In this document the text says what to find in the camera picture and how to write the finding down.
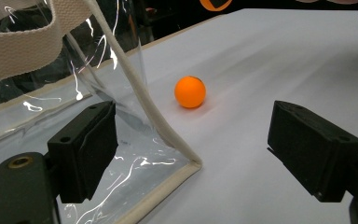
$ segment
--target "white table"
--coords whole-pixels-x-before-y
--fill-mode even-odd
[[[144,56],[155,103],[204,166],[142,223],[350,223],[349,193],[319,203],[266,148],[275,100],[358,136],[358,12],[245,9]],[[185,75],[207,87],[194,110],[173,97]]]

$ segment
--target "clear plastic bag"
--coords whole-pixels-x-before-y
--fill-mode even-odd
[[[60,214],[62,223],[137,222],[198,171],[200,159],[148,96],[131,1],[85,3],[0,1],[0,63],[16,65],[0,67],[0,162],[22,152],[47,153],[49,138],[81,110],[113,101],[116,156],[92,200],[59,203]],[[21,33],[52,29],[61,34],[23,43]],[[61,44],[54,58],[52,36]],[[22,43],[7,48],[16,38]],[[38,57],[42,63],[34,62]]]

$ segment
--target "bag handle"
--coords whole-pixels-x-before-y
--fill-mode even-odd
[[[49,25],[23,32],[0,33],[0,80],[32,72],[53,62],[61,52],[62,37],[91,15],[81,0],[50,0],[49,6],[52,14]]]

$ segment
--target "black mount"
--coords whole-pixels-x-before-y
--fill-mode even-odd
[[[353,200],[351,223],[358,224],[358,138],[308,109],[274,104],[268,149],[322,203]]]
[[[115,157],[115,104],[89,106],[48,141],[48,153],[22,153],[0,164],[0,224],[61,223],[63,203],[91,199]]]

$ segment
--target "orange ball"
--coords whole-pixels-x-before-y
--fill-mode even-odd
[[[206,95],[203,82],[197,77],[182,77],[175,86],[175,98],[185,108],[195,108],[202,104]]]
[[[226,9],[231,4],[232,0],[200,0],[203,7],[210,11],[221,11]]]

